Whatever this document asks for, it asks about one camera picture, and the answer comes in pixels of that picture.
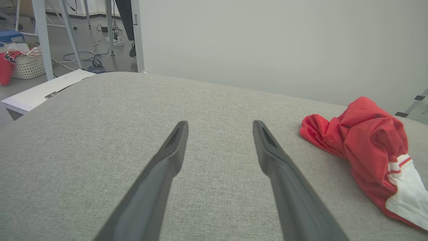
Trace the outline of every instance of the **blue box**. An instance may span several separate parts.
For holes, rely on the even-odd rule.
[[[13,30],[0,31],[0,42],[11,43],[17,41],[25,41],[24,35],[20,32]]]

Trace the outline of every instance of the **table leg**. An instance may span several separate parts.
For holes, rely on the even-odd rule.
[[[110,42],[110,52],[111,56],[114,56],[114,44],[113,44],[113,23],[111,18],[111,0],[106,1],[106,16],[107,16],[107,30],[108,30],[108,39]]]
[[[88,0],[83,0],[83,4],[85,5],[86,20],[88,21],[88,28],[92,28],[91,20],[89,19]]]
[[[45,1],[32,0],[36,28],[39,35],[40,48],[42,49],[43,65],[45,66],[48,80],[54,79],[52,70],[51,50],[49,49],[48,26],[46,25]]]
[[[62,18],[63,18],[64,23],[65,23],[65,28],[67,29],[68,37],[70,38],[71,46],[73,47],[74,54],[76,55],[77,64],[79,65],[80,69],[83,69],[82,62],[80,60],[79,49],[78,49],[78,47],[76,45],[76,41],[74,39],[74,35],[71,32],[71,24],[70,24],[70,19],[68,17],[68,12],[67,12],[67,9],[66,9],[66,6],[65,6],[65,0],[58,0],[58,3],[59,3],[59,8],[61,9]]]
[[[19,15],[21,13],[21,0],[18,0],[18,6],[16,7],[16,22],[15,31],[19,32]]]

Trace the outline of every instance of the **white wall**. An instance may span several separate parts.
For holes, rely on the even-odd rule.
[[[60,12],[58,0],[49,0],[49,1],[51,2],[53,8],[58,12]],[[67,2],[70,4],[70,6],[75,8],[76,3],[74,2],[74,0],[67,0]],[[45,0],[45,6],[46,6],[47,12],[53,12],[53,9],[48,4],[48,0]],[[119,10],[117,9],[117,6],[113,0],[111,0],[111,6],[112,6],[112,13],[115,13],[115,16],[120,16]],[[67,11],[70,15],[86,16],[83,0],[77,0],[77,13],[71,10],[69,6],[67,6]],[[88,11],[90,15],[105,14],[106,13],[105,0],[88,0]]]
[[[149,73],[404,111],[428,87],[428,0],[144,0]]]

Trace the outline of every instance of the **metal stand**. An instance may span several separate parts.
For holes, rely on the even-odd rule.
[[[410,112],[412,112],[412,110],[415,109],[419,105],[419,102],[421,102],[426,96],[428,96],[428,88],[421,95],[415,97],[415,102],[413,102],[413,104],[404,113],[397,112],[395,115],[407,118]]]
[[[133,15],[133,27],[134,27],[134,41],[135,41],[135,50],[137,53],[137,69],[140,73],[146,73],[144,68],[144,53],[143,53],[143,38],[141,36],[141,18],[140,15],[140,1],[139,0],[131,0],[131,8]]]
[[[56,15],[60,18],[60,19],[62,19],[60,16],[59,16],[59,14],[58,14],[58,12],[53,8],[53,6],[52,6],[52,4],[51,4],[51,2],[48,0],[47,1],[48,2],[48,4],[51,6],[51,8],[55,11],[55,13],[56,13]],[[18,0],[18,4],[17,4],[17,7],[16,7],[16,22],[15,22],[15,31],[17,31],[17,32],[20,32],[19,31],[19,15],[21,14],[21,0]],[[57,25],[57,24],[54,24],[54,22],[49,18],[49,16],[48,15],[46,15],[46,18],[49,20],[49,22],[50,22],[50,24],[46,24],[47,26],[52,26],[52,27],[65,27],[64,25]],[[25,32],[20,32],[20,33],[22,33],[22,34],[25,34],[25,35],[29,35],[29,36],[38,36],[38,34],[37,34],[37,31],[35,30],[34,31],[34,33],[25,33]]]
[[[40,47],[42,48],[43,52],[42,57],[43,64],[45,66],[46,77],[48,80],[52,80],[54,79],[54,71],[52,70],[51,50],[49,49],[48,27],[46,25],[47,23],[45,17],[45,1],[32,0],[32,3],[34,17],[36,18],[36,28],[39,33]]]
[[[83,69],[82,62],[80,60],[79,49],[77,48],[76,41],[74,39],[74,35],[71,32],[71,24],[70,24],[70,20],[68,18],[67,9],[65,8],[65,0],[58,0],[58,3],[59,3],[59,7],[61,9],[61,13],[64,16],[65,28],[67,29],[68,37],[70,38],[70,42],[71,42],[71,46],[73,47],[74,54],[76,55],[77,63],[79,65],[79,68]]]
[[[92,28],[91,27],[91,20],[89,19],[88,0],[83,0],[83,4],[85,5],[86,20],[88,21],[88,28]]]
[[[106,16],[107,16],[107,29],[108,38],[110,42],[111,56],[114,56],[114,44],[113,44],[113,23],[111,18],[111,0],[106,0]]]

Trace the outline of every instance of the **white table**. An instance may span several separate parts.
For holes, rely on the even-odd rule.
[[[12,118],[16,120],[18,117],[45,102],[47,100],[45,98],[47,95],[58,92],[92,75],[96,74],[78,69],[55,78],[54,80],[39,84],[31,89],[4,99],[1,102]]]

